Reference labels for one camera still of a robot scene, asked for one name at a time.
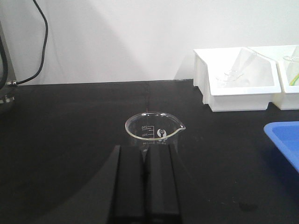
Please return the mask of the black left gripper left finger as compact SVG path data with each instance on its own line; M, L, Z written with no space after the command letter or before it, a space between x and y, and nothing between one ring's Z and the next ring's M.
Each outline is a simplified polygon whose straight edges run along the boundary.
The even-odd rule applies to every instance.
M101 170L49 214L50 224L142 224L143 160L135 146L116 146Z

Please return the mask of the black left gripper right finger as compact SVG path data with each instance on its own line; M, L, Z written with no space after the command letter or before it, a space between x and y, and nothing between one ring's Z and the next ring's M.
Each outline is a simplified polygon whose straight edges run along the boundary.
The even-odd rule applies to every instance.
M151 145L145 162L145 215L148 224L182 223L168 145Z

